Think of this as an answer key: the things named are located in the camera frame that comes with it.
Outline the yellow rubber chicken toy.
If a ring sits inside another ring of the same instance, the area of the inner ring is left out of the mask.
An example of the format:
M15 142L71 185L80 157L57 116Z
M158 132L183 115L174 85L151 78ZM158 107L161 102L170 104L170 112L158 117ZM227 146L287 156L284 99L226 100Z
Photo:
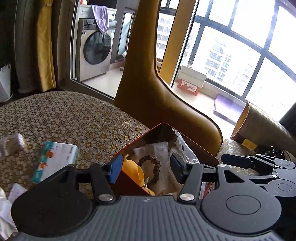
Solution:
M144 180L144 172L138 164L128 159L129 154L125 155L123 157L123 163L122 163L122 171L128 175L131 180L133 180L139 187L142 188L147 194L150 196L155 196L155 193L147 188L147 184Z

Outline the teal white tissue pack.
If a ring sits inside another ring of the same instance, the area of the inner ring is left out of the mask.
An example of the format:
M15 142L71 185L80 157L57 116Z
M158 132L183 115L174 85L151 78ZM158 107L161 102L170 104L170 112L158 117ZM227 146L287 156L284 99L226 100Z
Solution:
M74 164L78 147L73 144L44 142L32 182L38 184L67 165Z

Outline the small pink white sachet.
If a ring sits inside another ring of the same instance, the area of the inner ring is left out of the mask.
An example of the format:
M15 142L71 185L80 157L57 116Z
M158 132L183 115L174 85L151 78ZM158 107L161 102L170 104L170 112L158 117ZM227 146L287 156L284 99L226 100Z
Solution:
M24 194L26 191L27 191L27 189L25 189L20 184L14 183L12 188L11 188L11 191L9 193L8 200L11 203L13 203L19 196Z

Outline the red white cardboard box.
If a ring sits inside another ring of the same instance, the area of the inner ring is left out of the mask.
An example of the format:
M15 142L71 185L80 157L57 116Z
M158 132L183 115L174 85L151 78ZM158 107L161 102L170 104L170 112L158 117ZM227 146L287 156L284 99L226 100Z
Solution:
M189 65L182 65L178 73L178 88L192 95L197 96L203 87L207 75L204 72L194 70Z

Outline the white fabric piece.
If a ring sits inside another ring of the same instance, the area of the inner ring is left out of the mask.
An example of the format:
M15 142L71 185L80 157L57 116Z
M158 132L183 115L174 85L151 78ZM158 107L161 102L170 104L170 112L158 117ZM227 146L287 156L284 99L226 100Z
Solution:
M7 240L13 233L18 232L11 217L12 203L7 200L4 190L1 188L1 239Z

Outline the front load washing machine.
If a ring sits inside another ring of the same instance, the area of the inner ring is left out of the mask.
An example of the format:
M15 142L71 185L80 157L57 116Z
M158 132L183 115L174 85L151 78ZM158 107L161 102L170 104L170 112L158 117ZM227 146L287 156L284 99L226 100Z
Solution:
M107 12L109 28L103 34L96 25L92 7L80 5L78 8L76 77L80 82L109 71L117 10L108 8Z

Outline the clear plastic bag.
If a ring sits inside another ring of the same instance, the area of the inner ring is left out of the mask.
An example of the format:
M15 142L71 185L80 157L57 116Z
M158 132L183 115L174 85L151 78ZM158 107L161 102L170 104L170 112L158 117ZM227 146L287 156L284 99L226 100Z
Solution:
M177 130L172 130L174 131L177 139L175 141L175 147L170 150L170 156L172 154L177 154L181 157L184 163L199 164L200 161L198 160L196 154L187 145L182 135Z

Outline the tan giraffe shaped chair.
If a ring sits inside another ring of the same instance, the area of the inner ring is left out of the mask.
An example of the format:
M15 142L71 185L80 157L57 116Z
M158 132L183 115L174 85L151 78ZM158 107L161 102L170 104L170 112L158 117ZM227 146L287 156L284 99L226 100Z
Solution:
M114 104L148 128L168 123L215 156L223 142L218 125L177 96L158 74L159 8L159 1L139 2Z

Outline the purple towel on washer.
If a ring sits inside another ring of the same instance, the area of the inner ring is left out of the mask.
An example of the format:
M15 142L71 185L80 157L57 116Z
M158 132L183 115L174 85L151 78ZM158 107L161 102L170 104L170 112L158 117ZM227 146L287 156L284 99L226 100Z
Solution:
M106 6L91 5L97 27L102 34L108 31L109 18Z

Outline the white plant pot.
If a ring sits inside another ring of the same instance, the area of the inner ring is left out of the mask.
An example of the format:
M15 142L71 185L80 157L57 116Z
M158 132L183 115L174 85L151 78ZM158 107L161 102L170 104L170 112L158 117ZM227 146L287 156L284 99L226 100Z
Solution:
M11 97L11 66L3 66L0 72L0 101L6 102Z

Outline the rolled beige mat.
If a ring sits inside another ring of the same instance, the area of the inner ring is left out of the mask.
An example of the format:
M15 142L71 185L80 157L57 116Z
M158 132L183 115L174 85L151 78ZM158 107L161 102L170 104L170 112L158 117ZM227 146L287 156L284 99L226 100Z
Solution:
M249 149L274 146L295 155L295 137L278 121L249 102L234 127L231 139L247 144Z

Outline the bag of cotton swabs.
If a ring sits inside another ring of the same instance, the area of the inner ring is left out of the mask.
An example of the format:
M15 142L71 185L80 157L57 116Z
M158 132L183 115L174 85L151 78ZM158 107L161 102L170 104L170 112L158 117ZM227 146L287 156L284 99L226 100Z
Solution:
M23 136L19 133L1 138L1 159L25 148Z

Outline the tall covered air conditioner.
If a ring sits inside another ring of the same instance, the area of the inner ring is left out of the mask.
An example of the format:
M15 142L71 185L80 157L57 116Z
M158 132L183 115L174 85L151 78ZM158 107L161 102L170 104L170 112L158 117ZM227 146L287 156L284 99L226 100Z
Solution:
M36 23L38 2L17 1L14 25L14 52L19 93L27 94L39 88L36 53Z

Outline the brown beaded scrunchie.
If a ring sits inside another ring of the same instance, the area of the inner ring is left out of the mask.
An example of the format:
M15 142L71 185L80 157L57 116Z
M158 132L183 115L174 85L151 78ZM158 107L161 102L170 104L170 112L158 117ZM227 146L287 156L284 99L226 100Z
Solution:
M159 174L161 171L161 162L155 156L145 155L138 161L137 165L142 167L144 163L149 163L145 166L144 169L147 174L152 175L152 178L149 179L148 185L152 186L157 184L159 181Z

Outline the yellow curtain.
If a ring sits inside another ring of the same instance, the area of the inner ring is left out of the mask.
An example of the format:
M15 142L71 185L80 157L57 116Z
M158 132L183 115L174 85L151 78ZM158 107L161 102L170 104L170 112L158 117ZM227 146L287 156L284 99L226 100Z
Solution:
M40 1L37 19L37 61L41 91L56 88L52 50L52 4Z

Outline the purple floor mat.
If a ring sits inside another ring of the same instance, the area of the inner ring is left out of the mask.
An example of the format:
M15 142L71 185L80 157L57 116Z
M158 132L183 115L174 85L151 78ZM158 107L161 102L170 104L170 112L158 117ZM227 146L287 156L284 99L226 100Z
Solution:
M245 103L231 100L223 95L217 95L214 101L213 113L232 125L236 125Z

